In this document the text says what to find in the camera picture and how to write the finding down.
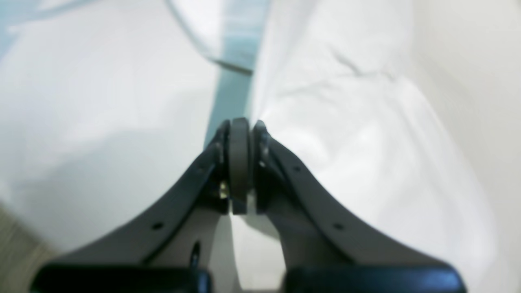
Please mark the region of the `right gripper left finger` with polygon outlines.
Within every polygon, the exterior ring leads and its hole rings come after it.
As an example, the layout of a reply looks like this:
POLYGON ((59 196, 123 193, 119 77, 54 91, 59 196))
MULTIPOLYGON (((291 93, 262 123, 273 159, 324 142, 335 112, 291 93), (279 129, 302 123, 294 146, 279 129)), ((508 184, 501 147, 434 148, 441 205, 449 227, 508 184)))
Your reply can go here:
POLYGON ((220 217, 245 212, 249 121, 225 120, 152 206, 39 269, 32 293, 212 293, 208 269, 220 217))

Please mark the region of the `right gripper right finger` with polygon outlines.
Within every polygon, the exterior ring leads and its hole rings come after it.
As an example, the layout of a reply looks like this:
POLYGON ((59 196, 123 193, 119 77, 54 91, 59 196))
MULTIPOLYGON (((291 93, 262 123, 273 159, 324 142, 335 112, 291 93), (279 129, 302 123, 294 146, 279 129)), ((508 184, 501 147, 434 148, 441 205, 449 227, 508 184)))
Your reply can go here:
POLYGON ((465 293, 458 271, 345 208, 259 121, 252 130, 257 211, 279 233, 285 293, 465 293))

